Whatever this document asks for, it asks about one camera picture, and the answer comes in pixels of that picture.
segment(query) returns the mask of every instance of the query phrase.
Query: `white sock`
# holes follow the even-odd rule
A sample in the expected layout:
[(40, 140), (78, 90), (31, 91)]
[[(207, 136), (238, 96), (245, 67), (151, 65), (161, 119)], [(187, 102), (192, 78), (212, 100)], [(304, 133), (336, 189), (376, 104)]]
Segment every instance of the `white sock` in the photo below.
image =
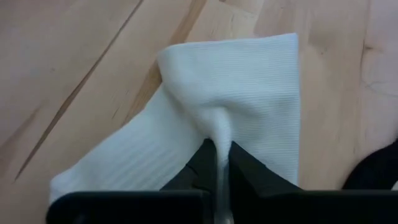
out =
[(83, 190), (159, 190), (205, 138), (217, 148), (220, 191), (231, 141), (296, 184), (297, 54), (295, 34), (166, 48), (157, 59), (163, 84), (145, 109), (54, 177), (51, 201)]

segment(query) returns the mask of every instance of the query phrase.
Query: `wood grain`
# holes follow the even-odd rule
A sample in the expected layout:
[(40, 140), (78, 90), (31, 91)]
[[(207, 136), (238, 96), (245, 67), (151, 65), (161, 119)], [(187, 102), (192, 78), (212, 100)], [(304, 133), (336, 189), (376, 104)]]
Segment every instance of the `wood grain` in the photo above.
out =
[(38, 150), (138, 2), (0, 2), (0, 189)]
[(132, 14), (138, 3), (0, 2), (1, 223), (42, 223), (49, 180), (143, 109), (170, 44), (298, 33), (305, 189), (340, 188), (395, 138), (395, 0), (144, 0)]
[(358, 148), (368, 2), (314, 4), (302, 60), (300, 185), (340, 189)]
[(358, 160), (398, 134), (398, 2), (373, 1), (364, 41)]
[(139, 6), (21, 176), (0, 193), (1, 223), (44, 220), (50, 179), (123, 125), (156, 53), (169, 45), (190, 3)]

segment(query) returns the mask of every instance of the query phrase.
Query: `sock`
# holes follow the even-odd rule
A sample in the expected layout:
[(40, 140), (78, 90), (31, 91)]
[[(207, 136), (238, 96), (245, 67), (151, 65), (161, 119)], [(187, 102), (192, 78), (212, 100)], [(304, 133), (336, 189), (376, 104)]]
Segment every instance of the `sock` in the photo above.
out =
[(218, 154), (218, 215), (228, 210), (232, 140), (297, 183), (300, 80), (297, 36), (174, 45), (161, 51), (163, 84), (143, 111), (51, 181), (69, 192), (159, 190), (211, 138)]

